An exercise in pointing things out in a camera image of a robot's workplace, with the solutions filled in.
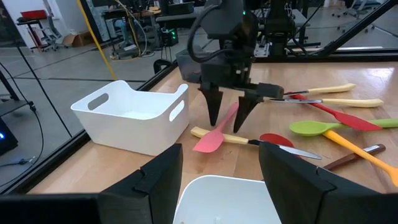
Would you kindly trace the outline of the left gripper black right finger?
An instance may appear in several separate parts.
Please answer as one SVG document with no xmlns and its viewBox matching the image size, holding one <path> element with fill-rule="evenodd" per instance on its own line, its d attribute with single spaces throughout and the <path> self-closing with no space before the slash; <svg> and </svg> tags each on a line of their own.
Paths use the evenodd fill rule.
<svg viewBox="0 0 398 224">
<path fill-rule="evenodd" d="M 372 223 L 369 188 L 317 167 L 268 142 L 259 145 L 266 187 L 282 223 Z"/>
</svg>

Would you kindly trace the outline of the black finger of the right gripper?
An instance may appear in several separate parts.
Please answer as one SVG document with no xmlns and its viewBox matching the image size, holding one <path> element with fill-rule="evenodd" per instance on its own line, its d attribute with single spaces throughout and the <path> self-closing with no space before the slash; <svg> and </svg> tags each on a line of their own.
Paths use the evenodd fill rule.
<svg viewBox="0 0 398 224">
<path fill-rule="evenodd" d="M 239 97 L 238 110 L 234 121 L 233 132 L 237 133 L 240 127 L 249 116 L 250 112 L 256 107 L 258 103 L 262 103 L 263 97 L 253 93 L 245 93 L 244 96 Z"/>
<path fill-rule="evenodd" d="M 201 84 L 199 90 L 207 103 L 210 124 L 214 126 L 218 119 L 223 92 L 219 91 L 219 86 L 214 84 Z"/>
</svg>

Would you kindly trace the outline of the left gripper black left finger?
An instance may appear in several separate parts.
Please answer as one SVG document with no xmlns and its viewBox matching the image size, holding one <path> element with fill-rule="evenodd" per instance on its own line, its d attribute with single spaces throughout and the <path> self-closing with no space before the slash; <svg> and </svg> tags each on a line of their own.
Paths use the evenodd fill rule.
<svg viewBox="0 0 398 224">
<path fill-rule="evenodd" d="M 182 181 L 183 148 L 173 144 L 98 196 L 101 223 L 172 223 Z"/>
</svg>

